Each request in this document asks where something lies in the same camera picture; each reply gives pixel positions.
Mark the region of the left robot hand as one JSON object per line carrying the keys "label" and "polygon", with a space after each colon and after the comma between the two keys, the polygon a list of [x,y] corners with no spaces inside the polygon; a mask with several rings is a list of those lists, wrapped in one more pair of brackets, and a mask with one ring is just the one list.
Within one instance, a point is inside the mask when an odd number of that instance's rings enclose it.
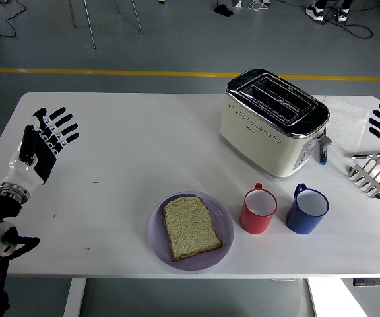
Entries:
{"label": "left robot hand", "polygon": [[71,121],[72,118],[64,107],[51,114],[46,108],[34,112],[9,162],[9,173],[2,182],[22,187],[28,193],[45,184],[57,155],[79,138],[78,125]]}

